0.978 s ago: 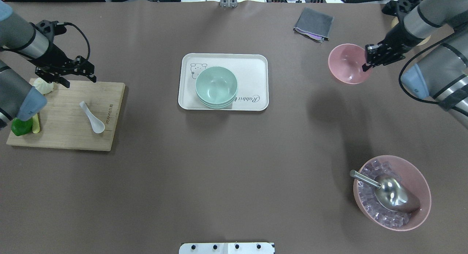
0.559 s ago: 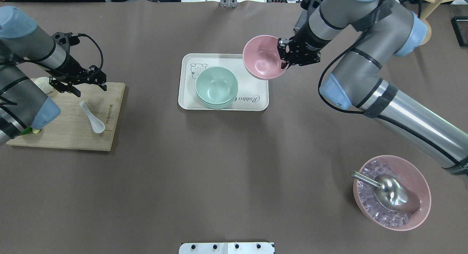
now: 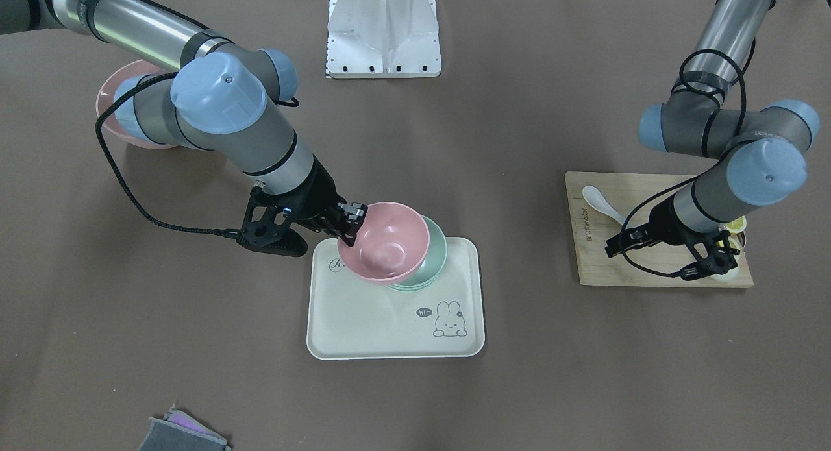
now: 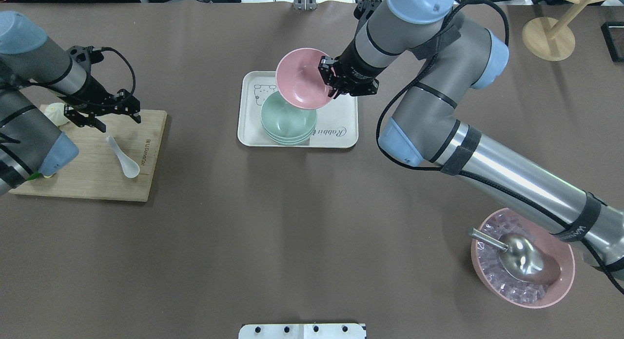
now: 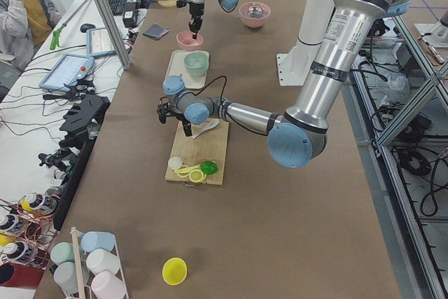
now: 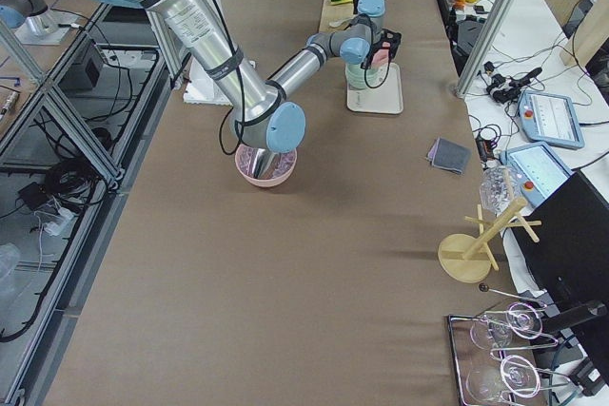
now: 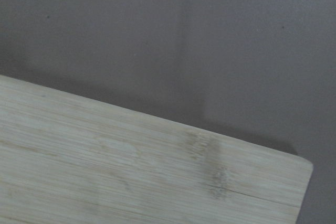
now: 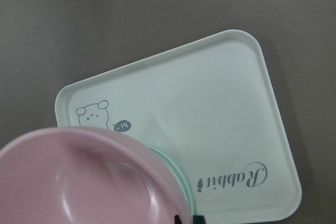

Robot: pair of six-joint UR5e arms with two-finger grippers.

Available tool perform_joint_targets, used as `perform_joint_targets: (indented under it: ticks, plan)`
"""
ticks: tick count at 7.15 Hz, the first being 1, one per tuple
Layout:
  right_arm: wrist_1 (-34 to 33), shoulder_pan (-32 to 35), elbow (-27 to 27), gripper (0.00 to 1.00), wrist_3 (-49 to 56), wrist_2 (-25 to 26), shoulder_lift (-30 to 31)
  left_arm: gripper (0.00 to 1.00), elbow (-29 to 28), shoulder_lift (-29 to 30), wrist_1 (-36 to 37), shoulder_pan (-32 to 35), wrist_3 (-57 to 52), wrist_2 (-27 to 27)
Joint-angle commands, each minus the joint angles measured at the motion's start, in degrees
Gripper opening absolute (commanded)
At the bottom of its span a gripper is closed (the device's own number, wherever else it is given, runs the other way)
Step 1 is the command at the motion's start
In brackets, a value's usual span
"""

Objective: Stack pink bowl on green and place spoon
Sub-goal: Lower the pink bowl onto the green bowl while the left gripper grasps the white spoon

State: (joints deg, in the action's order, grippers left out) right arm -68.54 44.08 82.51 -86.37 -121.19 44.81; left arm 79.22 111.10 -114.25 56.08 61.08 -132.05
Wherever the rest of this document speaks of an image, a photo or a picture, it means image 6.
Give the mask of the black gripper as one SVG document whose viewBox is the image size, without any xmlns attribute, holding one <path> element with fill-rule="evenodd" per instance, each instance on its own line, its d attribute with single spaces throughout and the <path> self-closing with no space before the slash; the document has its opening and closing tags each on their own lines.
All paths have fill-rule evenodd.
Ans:
<svg viewBox="0 0 609 406">
<path fill-rule="evenodd" d="M 395 58 L 401 41 L 402 35 L 399 32 L 383 29 L 380 40 L 371 46 L 362 62 L 362 68 L 379 68 L 390 63 Z"/>
</svg>

